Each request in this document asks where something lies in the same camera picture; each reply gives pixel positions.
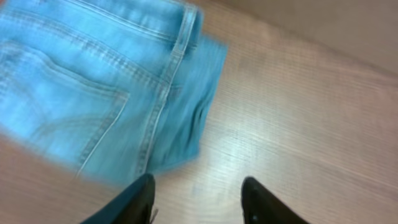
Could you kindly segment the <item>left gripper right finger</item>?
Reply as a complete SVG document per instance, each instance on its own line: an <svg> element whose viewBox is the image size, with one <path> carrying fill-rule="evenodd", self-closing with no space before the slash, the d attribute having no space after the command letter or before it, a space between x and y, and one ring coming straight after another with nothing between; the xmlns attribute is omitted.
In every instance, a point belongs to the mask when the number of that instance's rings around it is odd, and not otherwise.
<svg viewBox="0 0 398 224"><path fill-rule="evenodd" d="M245 224L308 224L254 177L246 177L241 187Z"/></svg>

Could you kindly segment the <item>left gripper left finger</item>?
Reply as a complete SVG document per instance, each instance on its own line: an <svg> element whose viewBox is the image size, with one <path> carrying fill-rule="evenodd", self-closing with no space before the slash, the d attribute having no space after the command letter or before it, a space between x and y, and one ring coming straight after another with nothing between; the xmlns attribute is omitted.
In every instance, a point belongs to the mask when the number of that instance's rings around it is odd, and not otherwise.
<svg viewBox="0 0 398 224"><path fill-rule="evenodd" d="M155 179L144 174L81 224L151 224Z"/></svg>

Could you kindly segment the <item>light blue denim jeans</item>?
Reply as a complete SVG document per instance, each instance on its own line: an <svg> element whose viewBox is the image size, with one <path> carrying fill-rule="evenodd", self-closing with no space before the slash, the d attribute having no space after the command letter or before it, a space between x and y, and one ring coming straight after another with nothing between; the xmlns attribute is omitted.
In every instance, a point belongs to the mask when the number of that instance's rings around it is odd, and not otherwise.
<svg viewBox="0 0 398 224"><path fill-rule="evenodd" d="M194 159L227 46L179 1L1 4L1 133L130 184Z"/></svg>

